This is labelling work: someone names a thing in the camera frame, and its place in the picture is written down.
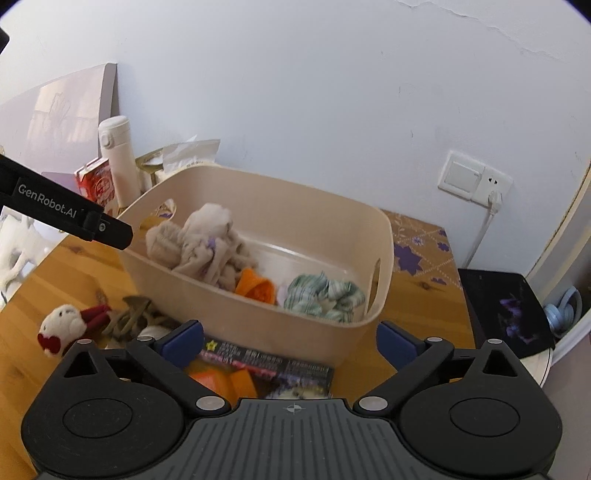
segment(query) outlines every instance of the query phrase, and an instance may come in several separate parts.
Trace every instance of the laundry basket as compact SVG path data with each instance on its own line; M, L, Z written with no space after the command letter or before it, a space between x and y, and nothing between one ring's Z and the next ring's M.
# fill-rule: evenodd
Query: laundry basket
M326 273L354 281L371 305L355 321L340 324L284 310L220 290L151 261L142 221L168 200L172 221L184 225L205 203L232 212L234 229L258 260L258 272L276 285L302 273ZM197 319L213 337L274 355L336 367L376 321L388 294L394 249L392 230L380 210L311 187L215 166L195 166L156 185L119 217L134 229L121 261L138 291L179 321Z

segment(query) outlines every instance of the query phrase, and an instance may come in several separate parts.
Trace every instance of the orange object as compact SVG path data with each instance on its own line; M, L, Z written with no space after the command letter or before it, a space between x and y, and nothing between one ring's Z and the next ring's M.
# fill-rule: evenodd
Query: orange object
M236 406L239 398L258 397L248 370L239 370L226 375L219 370L209 368L205 372L196 372L189 376L228 400L232 406Z
M239 370L230 374L230 382L234 386L234 391L238 398L257 398L255 384L252 382L250 372L248 370Z
M261 277L253 269L245 268L236 286L236 294L247 299L275 304L275 285L268 278Z

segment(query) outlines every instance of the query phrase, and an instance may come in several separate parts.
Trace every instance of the white stuffed toy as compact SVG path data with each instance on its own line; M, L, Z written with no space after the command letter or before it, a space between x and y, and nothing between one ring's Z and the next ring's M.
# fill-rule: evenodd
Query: white stuffed toy
M99 305L82 312L74 305L62 305L41 323L37 340L47 356L63 355L78 339L109 323L111 308Z
M148 230L148 258L195 280L235 291L242 270L255 268L257 262L232 226L230 210L206 203L183 227L167 220Z

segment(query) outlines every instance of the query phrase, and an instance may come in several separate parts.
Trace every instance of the basket handle hole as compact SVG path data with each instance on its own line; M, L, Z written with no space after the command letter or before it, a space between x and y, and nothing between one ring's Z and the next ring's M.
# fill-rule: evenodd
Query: basket handle hole
M368 311L370 311L371 307L374 306L375 296L378 292L378 281L379 281L379 269L381 266L382 261L378 259L374 266L374 274L371 279L371 285L369 286L369 301L368 301Z
M172 220L175 213L177 213L177 205L173 199L168 199L142 220L139 229L140 231L148 231L153 226L159 225L165 220Z

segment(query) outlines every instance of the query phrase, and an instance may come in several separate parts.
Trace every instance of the purple flower pattern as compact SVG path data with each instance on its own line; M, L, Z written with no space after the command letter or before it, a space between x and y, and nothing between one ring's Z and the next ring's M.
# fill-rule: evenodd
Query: purple flower pattern
M419 265L419 262L423 258L415 254L410 247L402 247L401 245L394 244L394 256L398 258L400 270L406 271L411 275L416 275L418 271L423 271Z

